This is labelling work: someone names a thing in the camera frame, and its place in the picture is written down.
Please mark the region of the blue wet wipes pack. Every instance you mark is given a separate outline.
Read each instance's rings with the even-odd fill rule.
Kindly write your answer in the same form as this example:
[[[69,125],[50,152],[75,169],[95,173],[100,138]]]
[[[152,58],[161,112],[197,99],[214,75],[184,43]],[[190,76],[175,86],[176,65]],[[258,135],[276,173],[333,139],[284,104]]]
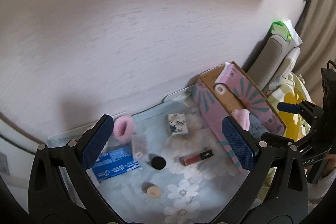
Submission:
[[[139,163],[133,159],[131,146],[125,145],[107,153],[101,153],[92,166],[92,171],[98,182],[102,182],[139,167]]]

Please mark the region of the pink fluffy wristband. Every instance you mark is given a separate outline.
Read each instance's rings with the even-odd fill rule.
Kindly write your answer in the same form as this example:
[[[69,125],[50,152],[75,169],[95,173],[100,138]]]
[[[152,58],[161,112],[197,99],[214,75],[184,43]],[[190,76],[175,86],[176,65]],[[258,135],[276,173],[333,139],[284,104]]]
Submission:
[[[121,143],[129,143],[135,133],[135,122],[130,116],[118,117],[114,122],[113,136]]]

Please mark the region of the clear cotton swab box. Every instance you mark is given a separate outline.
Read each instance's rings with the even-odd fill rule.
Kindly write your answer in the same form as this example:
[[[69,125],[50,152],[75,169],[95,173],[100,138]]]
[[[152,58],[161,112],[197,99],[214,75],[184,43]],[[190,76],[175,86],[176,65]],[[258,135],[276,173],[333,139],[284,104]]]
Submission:
[[[135,134],[131,137],[131,150],[135,161],[149,161],[147,138],[145,135]]]

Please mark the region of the floral white small box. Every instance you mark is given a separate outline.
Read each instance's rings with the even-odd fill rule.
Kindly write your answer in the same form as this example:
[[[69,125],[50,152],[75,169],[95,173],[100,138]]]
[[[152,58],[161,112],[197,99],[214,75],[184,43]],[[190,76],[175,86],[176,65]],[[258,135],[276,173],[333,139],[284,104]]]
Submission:
[[[171,135],[186,135],[189,133],[184,113],[174,113],[167,116]]]

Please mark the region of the black round jar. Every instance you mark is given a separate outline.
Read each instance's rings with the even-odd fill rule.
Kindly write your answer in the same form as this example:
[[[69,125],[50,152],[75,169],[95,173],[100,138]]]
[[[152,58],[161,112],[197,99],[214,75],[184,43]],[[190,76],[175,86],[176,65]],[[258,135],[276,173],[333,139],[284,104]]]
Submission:
[[[151,159],[150,165],[156,170],[162,170],[166,166],[166,161],[161,156],[155,156]]]

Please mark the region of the white tape roll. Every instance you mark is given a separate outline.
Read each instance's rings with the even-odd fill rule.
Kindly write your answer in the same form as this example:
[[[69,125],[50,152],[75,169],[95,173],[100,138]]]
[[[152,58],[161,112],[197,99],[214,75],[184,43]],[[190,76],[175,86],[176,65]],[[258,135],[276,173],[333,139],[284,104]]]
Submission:
[[[218,95],[223,95],[226,92],[226,86],[224,84],[216,84],[214,87],[214,91]]]

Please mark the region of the pink teal cardboard box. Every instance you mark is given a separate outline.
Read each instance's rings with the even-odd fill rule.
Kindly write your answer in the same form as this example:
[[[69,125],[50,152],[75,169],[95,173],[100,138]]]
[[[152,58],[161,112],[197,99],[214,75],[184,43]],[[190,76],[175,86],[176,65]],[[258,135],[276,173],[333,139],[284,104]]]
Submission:
[[[286,125],[274,107],[235,62],[199,75],[191,98],[240,172],[245,169],[243,161],[236,156],[222,133],[225,117],[234,117],[244,130],[256,124],[275,135],[285,133]]]

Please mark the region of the beige round cosmetic jar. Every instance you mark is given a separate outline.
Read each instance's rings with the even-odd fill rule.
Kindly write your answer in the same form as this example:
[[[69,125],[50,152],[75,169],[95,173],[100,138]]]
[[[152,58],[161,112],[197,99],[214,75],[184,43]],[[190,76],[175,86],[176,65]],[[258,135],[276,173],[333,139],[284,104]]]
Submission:
[[[159,198],[162,195],[160,188],[150,182],[144,182],[142,184],[142,190],[152,199]]]

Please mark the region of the green plastic bag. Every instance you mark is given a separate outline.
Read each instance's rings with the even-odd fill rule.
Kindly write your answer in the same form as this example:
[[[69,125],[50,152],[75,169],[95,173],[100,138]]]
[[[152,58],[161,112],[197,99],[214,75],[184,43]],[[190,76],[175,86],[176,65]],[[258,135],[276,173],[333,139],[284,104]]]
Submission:
[[[270,33],[272,35],[278,35],[283,38],[285,41],[289,42],[291,40],[291,34],[282,21],[273,22],[270,26]]]

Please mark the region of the yellow floral bedsheet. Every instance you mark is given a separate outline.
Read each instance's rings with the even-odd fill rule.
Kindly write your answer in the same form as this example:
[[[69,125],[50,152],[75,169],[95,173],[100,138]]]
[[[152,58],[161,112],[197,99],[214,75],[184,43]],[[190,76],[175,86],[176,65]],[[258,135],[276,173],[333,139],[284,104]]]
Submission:
[[[297,76],[290,72],[284,82],[274,91],[267,91],[266,96],[270,104],[274,107],[284,124],[286,130],[283,136],[294,141],[298,141],[307,135],[310,125],[299,114],[279,111],[277,105],[280,102],[296,105],[302,101],[312,102],[311,97],[305,87],[305,80],[301,75]]]

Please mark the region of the red lip gloss tube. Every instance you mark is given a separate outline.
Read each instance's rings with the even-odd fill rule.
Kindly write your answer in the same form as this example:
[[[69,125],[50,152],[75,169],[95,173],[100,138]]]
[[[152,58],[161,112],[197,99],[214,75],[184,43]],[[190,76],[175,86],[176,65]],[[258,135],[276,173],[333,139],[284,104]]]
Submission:
[[[196,164],[198,162],[204,161],[214,156],[214,153],[211,149],[203,151],[201,153],[195,153],[188,156],[180,157],[179,162],[183,166],[189,166]]]

